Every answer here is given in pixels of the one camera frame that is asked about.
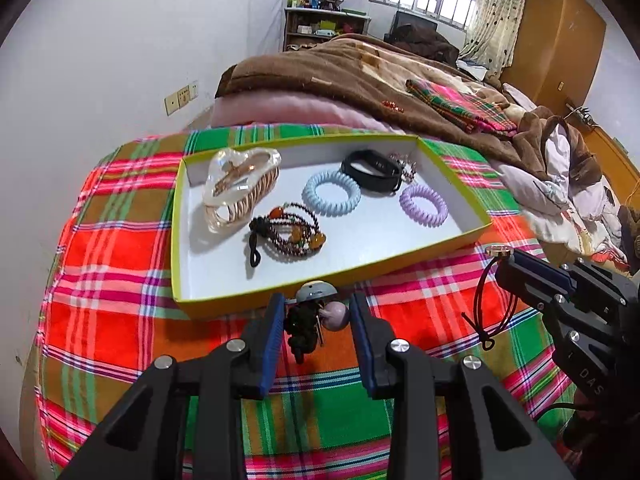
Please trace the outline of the black wrist band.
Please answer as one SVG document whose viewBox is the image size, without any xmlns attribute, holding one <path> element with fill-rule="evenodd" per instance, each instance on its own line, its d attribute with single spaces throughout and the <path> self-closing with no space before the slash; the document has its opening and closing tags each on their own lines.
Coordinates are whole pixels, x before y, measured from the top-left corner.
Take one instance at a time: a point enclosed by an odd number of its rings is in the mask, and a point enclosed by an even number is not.
<svg viewBox="0 0 640 480">
<path fill-rule="evenodd" d="M 341 172 L 360 188 L 373 193 L 392 194 L 401 185 L 402 171 L 398 162 L 375 150 L 351 152 L 343 159 Z"/>
</svg>

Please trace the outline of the white patterned bedding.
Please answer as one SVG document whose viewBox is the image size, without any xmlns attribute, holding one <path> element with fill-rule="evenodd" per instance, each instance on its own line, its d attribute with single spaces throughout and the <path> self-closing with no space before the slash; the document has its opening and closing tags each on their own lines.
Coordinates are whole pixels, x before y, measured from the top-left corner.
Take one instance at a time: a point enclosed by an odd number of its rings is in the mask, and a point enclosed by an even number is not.
<svg viewBox="0 0 640 480">
<path fill-rule="evenodd" d="M 578 257 L 627 274 L 622 251 L 620 202 L 605 178 L 581 188 L 570 183 L 570 141 L 557 125 L 546 142 L 548 181 L 502 162 L 491 162 L 499 179 L 520 205 L 528 226 L 556 266 Z"/>
</svg>

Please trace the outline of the plaid red green cloth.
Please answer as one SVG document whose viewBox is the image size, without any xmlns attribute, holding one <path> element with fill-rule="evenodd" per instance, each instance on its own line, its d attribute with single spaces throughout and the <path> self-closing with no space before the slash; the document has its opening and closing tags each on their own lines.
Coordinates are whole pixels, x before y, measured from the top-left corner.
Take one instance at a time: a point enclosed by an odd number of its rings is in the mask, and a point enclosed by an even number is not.
<svg viewBox="0 0 640 480">
<path fill-rule="evenodd" d="M 170 216 L 184 156 L 265 140 L 328 136 L 329 126 L 231 127 L 151 136 L 106 155 L 91 170 L 52 263 L 36 335 L 35 386 L 47 465 L 59 474 L 94 426 L 152 359 L 204 356 L 238 336 L 245 315 L 192 321 L 170 290 Z M 364 284 L 374 313 L 399 336 L 439 356 L 477 353 L 463 321 L 487 245 L 533 255 L 541 247 L 486 159 L 442 141 L 435 154 L 477 197 L 492 225 L 447 258 Z M 393 405 L 371 400 L 357 375 L 349 333 L 331 335 L 303 362 L 281 359 L 262 402 L 242 405 L 253 479 L 382 479 Z"/>
</svg>

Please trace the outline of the folded plaid cloth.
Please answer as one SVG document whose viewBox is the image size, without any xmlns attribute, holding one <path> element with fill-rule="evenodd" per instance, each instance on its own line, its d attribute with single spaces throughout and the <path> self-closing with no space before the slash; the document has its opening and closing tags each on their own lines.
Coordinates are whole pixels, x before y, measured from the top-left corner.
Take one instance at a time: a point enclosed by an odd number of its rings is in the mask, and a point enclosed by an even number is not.
<svg viewBox="0 0 640 480">
<path fill-rule="evenodd" d="M 486 132 L 508 138 L 514 136 L 518 128 L 497 104 L 474 94 L 423 79 L 407 79 L 406 89 L 467 133 Z"/>
</svg>

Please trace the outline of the orange wooden cabinet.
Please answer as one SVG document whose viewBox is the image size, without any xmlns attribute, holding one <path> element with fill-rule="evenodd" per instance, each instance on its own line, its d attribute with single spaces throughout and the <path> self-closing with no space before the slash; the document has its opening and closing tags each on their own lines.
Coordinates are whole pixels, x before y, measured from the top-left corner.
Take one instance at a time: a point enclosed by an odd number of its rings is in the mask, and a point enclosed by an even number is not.
<svg viewBox="0 0 640 480">
<path fill-rule="evenodd" d="M 568 122 L 582 133 L 588 148 L 596 155 L 603 174 L 612 185 L 620 202 L 638 209 L 640 206 L 639 170 L 620 144 L 600 126 L 588 126 L 576 115 L 570 116 Z"/>
</svg>

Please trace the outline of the small red hair clip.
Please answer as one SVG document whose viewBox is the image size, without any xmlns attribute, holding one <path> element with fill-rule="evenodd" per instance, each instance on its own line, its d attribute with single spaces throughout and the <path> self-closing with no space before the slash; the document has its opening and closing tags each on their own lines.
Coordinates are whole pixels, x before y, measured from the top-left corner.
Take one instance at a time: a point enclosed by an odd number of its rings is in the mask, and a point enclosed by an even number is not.
<svg viewBox="0 0 640 480">
<path fill-rule="evenodd" d="M 394 110 L 395 112 L 398 112 L 398 113 L 403 113 L 405 111 L 401 106 L 397 105 L 393 101 L 385 100 L 382 102 L 382 105 L 388 108 L 389 110 Z"/>
</svg>

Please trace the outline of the yellow-green shallow box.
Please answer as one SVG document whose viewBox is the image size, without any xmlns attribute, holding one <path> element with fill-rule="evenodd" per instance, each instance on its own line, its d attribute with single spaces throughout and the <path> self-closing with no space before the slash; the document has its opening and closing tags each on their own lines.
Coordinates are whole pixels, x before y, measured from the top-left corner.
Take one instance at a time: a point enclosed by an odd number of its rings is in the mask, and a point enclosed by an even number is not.
<svg viewBox="0 0 640 480">
<path fill-rule="evenodd" d="M 359 150 L 405 156 L 416 167 L 414 182 L 445 201 L 440 226 L 422 226 L 402 210 L 399 193 L 363 191 L 354 210 L 340 216 L 313 212 L 326 237 L 318 252 L 295 258 L 259 237 L 250 239 L 246 220 L 212 229 L 205 220 L 204 190 L 217 151 L 183 157 L 176 177 L 170 238 L 171 292 L 189 318 L 216 318 L 264 306 L 274 292 L 292 297 L 300 285 L 325 280 L 350 285 L 446 256 L 475 243 L 491 225 L 469 188 L 416 136 L 340 134 L 269 142 L 281 155 L 273 188 L 254 206 L 250 218 L 277 207 L 303 216 L 303 189 L 323 171 L 336 171 Z"/>
</svg>

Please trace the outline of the orange wooden wardrobe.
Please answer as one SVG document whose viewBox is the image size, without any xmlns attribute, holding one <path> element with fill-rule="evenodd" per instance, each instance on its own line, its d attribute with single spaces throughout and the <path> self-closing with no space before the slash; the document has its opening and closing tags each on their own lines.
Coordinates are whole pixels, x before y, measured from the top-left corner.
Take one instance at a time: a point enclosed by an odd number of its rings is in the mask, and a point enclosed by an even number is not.
<svg viewBox="0 0 640 480">
<path fill-rule="evenodd" d="M 526 0 L 513 62 L 501 81 L 566 115 L 585 102 L 605 29 L 604 19 L 586 0 Z"/>
</svg>

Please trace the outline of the floral curtain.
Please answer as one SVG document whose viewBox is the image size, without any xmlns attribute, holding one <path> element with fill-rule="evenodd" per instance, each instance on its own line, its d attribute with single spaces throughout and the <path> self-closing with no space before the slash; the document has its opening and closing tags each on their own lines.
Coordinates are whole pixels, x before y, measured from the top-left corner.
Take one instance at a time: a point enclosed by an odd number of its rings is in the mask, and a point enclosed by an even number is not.
<svg viewBox="0 0 640 480">
<path fill-rule="evenodd" d="M 526 0 L 477 0 L 460 56 L 500 76 L 514 57 Z"/>
</svg>

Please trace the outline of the dark clothes pile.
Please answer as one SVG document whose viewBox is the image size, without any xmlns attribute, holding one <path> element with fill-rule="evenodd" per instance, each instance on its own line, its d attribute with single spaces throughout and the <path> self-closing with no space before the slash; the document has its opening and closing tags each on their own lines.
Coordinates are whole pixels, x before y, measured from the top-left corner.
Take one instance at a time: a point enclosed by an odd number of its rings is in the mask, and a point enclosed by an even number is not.
<svg viewBox="0 0 640 480">
<path fill-rule="evenodd" d="M 437 24 L 426 18 L 397 11 L 384 41 L 428 60 L 456 66 L 459 49 L 437 31 Z"/>
</svg>

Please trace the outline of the pearl gold hair claw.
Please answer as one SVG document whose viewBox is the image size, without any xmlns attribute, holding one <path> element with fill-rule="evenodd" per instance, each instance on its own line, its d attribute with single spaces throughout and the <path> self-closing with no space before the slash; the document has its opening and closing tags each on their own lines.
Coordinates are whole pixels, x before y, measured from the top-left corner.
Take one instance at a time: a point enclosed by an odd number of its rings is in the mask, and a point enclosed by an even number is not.
<svg viewBox="0 0 640 480">
<path fill-rule="evenodd" d="M 218 151 L 209 162 L 203 191 L 208 228 L 224 232 L 250 220 L 255 206 L 274 188 L 281 162 L 273 148 Z"/>
</svg>

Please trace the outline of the brown fleece blanket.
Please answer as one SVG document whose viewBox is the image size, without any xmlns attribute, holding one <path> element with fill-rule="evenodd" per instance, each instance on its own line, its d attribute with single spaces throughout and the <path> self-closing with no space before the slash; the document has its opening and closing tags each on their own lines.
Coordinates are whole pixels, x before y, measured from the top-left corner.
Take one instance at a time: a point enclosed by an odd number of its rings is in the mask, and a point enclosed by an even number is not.
<svg viewBox="0 0 640 480">
<path fill-rule="evenodd" d="M 409 93 L 407 79 L 428 80 L 497 104 L 518 126 L 516 133 L 508 138 L 467 133 Z M 303 92 L 341 102 L 405 132 L 472 148 L 544 181 L 550 179 L 544 147 L 552 130 L 561 125 L 570 141 L 570 183 L 589 186 L 602 177 L 582 134 L 563 117 L 543 106 L 528 112 L 460 70 L 367 36 L 343 35 L 308 50 L 247 58 L 222 74 L 216 96 L 260 90 Z M 382 105 L 385 100 L 405 111 L 389 110 Z"/>
</svg>

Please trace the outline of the pink quilt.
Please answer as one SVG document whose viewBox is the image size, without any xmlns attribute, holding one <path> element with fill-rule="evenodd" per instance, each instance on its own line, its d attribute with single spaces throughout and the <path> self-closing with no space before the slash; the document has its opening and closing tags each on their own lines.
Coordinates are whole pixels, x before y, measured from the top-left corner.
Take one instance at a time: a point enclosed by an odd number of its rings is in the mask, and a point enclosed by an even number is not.
<svg viewBox="0 0 640 480">
<path fill-rule="evenodd" d="M 212 127 L 253 124 L 330 125 L 392 133 L 401 128 L 341 102 L 303 92 L 250 91 L 216 98 L 208 124 Z"/>
</svg>

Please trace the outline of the dark wooden shelf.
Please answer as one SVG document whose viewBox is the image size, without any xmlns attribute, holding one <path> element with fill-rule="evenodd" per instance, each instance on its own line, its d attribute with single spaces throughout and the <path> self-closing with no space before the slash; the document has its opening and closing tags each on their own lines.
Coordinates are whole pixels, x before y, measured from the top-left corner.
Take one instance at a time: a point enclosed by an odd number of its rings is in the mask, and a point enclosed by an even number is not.
<svg viewBox="0 0 640 480">
<path fill-rule="evenodd" d="M 311 49 L 344 34 L 367 35 L 366 14 L 311 8 L 285 8 L 282 50 Z"/>
</svg>

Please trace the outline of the wall outlet plate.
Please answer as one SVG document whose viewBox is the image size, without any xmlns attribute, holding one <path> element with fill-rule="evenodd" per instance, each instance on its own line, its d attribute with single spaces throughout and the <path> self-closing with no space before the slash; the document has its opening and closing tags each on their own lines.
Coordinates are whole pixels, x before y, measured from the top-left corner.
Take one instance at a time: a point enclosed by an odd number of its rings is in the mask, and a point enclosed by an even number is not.
<svg viewBox="0 0 640 480">
<path fill-rule="evenodd" d="M 171 93 L 164 99 L 164 107 L 167 116 L 181 110 L 186 104 L 194 101 L 198 97 L 198 81 L 194 80 L 182 87 L 177 92 Z"/>
</svg>

